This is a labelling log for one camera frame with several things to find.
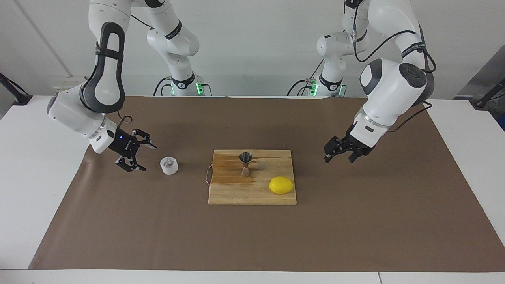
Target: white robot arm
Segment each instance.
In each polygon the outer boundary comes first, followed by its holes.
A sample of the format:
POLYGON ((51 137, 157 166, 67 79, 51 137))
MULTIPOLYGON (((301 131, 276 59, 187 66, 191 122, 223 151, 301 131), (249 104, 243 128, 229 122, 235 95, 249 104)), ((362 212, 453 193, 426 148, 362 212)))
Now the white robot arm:
POLYGON ((343 76, 341 71, 345 69, 340 57, 355 54, 358 58, 357 54, 366 49, 368 23, 377 32, 394 39, 402 52, 402 63, 376 59, 366 66, 360 82, 368 100, 356 114, 346 136, 334 137, 324 147, 326 162, 345 152, 352 152, 351 162, 367 156, 400 115, 419 103, 421 95, 425 99, 432 93, 432 87, 427 88, 427 74, 434 70, 425 70, 428 53, 410 0, 347 0, 345 11, 346 31, 323 37, 318 45, 321 50, 332 47, 330 51, 320 52, 324 53, 326 64, 317 81, 318 93, 336 92, 343 76))
POLYGON ((122 109, 125 100, 121 70, 131 7, 144 8, 153 23, 148 43, 167 61, 175 95, 201 93, 197 83, 203 81, 187 58, 198 51, 198 39, 182 26, 169 0, 91 0, 89 28, 97 40, 93 73, 84 84, 57 93, 47 106, 50 118, 83 135, 96 153, 109 148, 120 154, 116 164, 126 171, 145 170, 135 158, 140 145, 156 148, 148 133, 135 129, 130 135, 104 116, 122 109))

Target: yellow lemon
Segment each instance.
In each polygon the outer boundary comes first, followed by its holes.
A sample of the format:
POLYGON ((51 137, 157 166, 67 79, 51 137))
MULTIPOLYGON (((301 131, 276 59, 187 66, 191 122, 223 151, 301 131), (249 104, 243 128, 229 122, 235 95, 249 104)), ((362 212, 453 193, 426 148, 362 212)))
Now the yellow lemon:
POLYGON ((268 184, 268 188, 276 194, 286 194, 293 190, 294 183, 285 176, 276 176, 268 184))

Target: brown table covering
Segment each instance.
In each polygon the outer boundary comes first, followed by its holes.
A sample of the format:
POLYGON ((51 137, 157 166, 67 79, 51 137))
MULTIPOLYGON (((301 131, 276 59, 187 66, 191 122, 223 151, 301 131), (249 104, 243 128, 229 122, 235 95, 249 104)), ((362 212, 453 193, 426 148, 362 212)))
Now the brown table covering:
POLYGON ((505 271, 505 249, 426 112, 354 164, 324 162, 323 145, 364 102, 128 97, 121 114, 134 121, 122 128, 158 146, 137 155, 147 172, 88 149, 29 268, 505 271), (214 149, 292 150, 298 204, 208 205, 214 149), (165 156, 177 174, 161 172, 165 156))

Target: white table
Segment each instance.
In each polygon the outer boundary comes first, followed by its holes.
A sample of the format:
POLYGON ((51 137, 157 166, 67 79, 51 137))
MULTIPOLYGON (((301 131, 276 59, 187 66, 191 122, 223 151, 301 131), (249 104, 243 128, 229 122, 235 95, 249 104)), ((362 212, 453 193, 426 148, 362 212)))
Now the white table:
MULTIPOLYGON (((0 283, 505 283, 505 273, 25 270, 87 148, 45 113, 49 97, 0 120, 0 283)), ((466 101, 431 101, 435 125, 505 241, 505 132, 466 101)))

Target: white wall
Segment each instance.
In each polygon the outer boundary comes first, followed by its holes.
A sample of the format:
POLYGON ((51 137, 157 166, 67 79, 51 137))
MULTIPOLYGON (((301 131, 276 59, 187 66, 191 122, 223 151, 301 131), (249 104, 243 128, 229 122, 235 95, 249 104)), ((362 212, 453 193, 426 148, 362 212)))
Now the white wall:
MULTIPOLYGON (((95 39, 87 27, 88 3, 1 0, 0 70, 32 94, 52 94, 53 76, 89 75, 95 39)), ((319 36, 342 29, 343 0, 172 0, 172 4, 200 39, 200 52, 191 61, 214 95, 285 95, 320 61, 315 51, 319 36)), ((451 99, 503 46, 505 1, 413 0, 412 4, 438 64, 433 97, 451 99)), ((146 19, 142 10, 133 9, 133 14, 146 19)), ((123 82, 130 96, 151 94, 159 79, 168 75, 164 61, 146 43, 146 30, 132 19, 127 31, 123 82)), ((372 47, 383 40, 375 32, 369 34, 372 47)), ((400 60, 391 43, 377 56, 400 60)), ((346 60, 347 95, 361 97, 358 77, 365 63, 353 56, 346 60)))

